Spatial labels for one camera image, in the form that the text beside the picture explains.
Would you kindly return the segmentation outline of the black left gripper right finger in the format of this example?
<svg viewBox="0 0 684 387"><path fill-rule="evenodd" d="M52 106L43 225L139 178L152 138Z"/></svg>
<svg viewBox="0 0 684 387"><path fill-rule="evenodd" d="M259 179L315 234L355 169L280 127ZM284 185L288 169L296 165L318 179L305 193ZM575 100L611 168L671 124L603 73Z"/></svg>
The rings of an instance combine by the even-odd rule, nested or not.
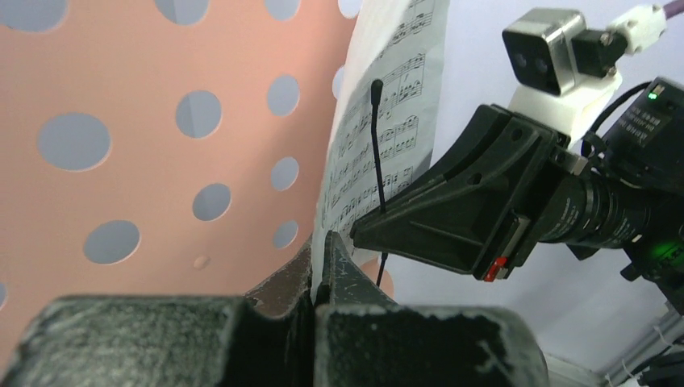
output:
<svg viewBox="0 0 684 387"><path fill-rule="evenodd" d="M317 386L547 386L534 335L493 306L402 306L324 240L315 303Z"/></svg>

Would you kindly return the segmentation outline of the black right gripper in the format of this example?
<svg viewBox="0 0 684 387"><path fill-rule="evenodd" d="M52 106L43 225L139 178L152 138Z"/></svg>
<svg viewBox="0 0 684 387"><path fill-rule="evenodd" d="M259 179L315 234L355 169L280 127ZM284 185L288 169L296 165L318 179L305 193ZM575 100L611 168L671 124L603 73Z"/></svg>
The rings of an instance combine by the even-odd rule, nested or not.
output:
<svg viewBox="0 0 684 387"><path fill-rule="evenodd" d="M583 174L569 143L522 115L479 106L427 172L352 225L352 244L479 281L507 279L544 234L561 181Z"/></svg>

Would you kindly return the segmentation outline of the pink perforated music stand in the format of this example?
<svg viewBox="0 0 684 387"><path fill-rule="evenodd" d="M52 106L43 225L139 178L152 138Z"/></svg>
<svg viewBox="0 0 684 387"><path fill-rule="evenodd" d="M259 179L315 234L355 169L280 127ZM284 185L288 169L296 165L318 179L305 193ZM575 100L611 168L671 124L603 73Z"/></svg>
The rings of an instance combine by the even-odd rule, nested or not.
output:
<svg viewBox="0 0 684 387"><path fill-rule="evenodd" d="M1 10L1 362L52 299L242 293L311 233L358 4Z"/></svg>

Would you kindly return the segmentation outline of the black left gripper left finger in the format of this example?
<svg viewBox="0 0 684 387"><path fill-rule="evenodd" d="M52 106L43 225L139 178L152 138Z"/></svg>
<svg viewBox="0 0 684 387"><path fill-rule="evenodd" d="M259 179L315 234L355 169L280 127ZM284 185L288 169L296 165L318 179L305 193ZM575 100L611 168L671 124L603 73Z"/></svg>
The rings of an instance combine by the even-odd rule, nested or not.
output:
<svg viewBox="0 0 684 387"><path fill-rule="evenodd" d="M311 247L244 295L58 298L4 386L308 386Z"/></svg>

